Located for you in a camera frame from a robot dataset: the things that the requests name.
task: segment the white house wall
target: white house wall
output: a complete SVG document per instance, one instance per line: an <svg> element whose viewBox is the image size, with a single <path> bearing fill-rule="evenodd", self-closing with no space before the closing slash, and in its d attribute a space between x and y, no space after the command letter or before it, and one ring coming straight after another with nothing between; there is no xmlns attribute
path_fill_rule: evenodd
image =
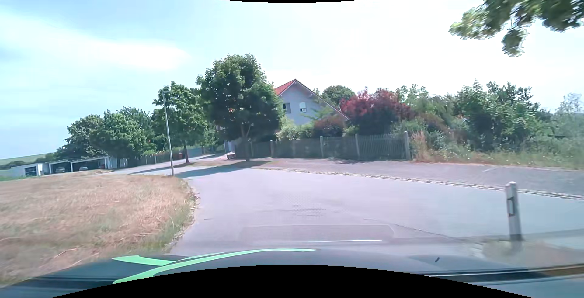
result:
<svg viewBox="0 0 584 298"><path fill-rule="evenodd" d="M292 84L281 94L284 103L290 103L291 112L287 113L286 116L297 125L309 123L312 119L307 116L314 117L316 115L314 109L321 110L323 108L323 106L318 104L316 96L309 98L310 94L311 92L296 83ZM306 103L306 112L300 112L300 103L302 102Z"/></svg>

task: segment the sky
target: sky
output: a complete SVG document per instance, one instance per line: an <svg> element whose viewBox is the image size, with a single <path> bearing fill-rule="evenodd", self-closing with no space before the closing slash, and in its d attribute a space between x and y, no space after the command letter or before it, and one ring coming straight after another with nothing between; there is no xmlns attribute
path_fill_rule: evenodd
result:
<svg viewBox="0 0 584 298"><path fill-rule="evenodd" d="M584 29L533 25L525 53L508 57L501 34L448 33L481 2L0 0L0 158L52 152L91 113L151 111L159 88L195 86L229 54L254 54L275 86L298 79L321 91L418 84L442 95L510 81L551 111L584 91Z"/></svg>

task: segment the building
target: building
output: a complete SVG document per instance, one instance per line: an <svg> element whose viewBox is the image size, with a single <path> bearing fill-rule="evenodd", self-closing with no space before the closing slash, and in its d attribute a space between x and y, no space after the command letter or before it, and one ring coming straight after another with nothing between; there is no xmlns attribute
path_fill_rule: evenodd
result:
<svg viewBox="0 0 584 298"><path fill-rule="evenodd" d="M283 100L282 108L284 108L286 117L297 125L309 123L312 121L311 117L314 117L317 112L327 107L332 108L345 121L349 119L296 79L288 81L284 85L274 88L274 90Z"/></svg>
<svg viewBox="0 0 584 298"><path fill-rule="evenodd" d="M118 165L117 159L104 155L95 158L35 162L27 165L14 166L10 168L8 174L10 177L28 177L55 174L60 172L58 171L60 168L63 168L64 172L71 172L79 171L81 167L87 167L87 169L116 169L126 167L126 165L127 161L125 159L120 160L120 164Z"/></svg>

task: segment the lamp post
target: lamp post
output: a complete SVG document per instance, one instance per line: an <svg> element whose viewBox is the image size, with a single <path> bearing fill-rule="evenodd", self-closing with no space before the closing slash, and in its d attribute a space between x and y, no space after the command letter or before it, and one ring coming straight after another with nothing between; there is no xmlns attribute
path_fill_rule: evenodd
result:
<svg viewBox="0 0 584 298"><path fill-rule="evenodd" d="M162 102L164 104L164 118L166 119L166 137L168 137L168 150L171 156L171 172L172 176L175 175L175 168L172 165L172 146L171 146L171 131L168 129L168 113L166 113L166 94L169 93L168 91L162 92Z"/></svg>

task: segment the red-leaved tree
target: red-leaved tree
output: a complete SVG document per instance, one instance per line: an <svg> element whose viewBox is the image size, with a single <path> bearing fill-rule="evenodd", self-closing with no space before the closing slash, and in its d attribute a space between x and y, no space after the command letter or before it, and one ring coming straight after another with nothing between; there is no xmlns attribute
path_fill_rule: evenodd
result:
<svg viewBox="0 0 584 298"><path fill-rule="evenodd" d="M344 100L340 108L361 135L389 133L392 123L414 116L410 107L399 102L398 94L380 88L375 93L366 88Z"/></svg>

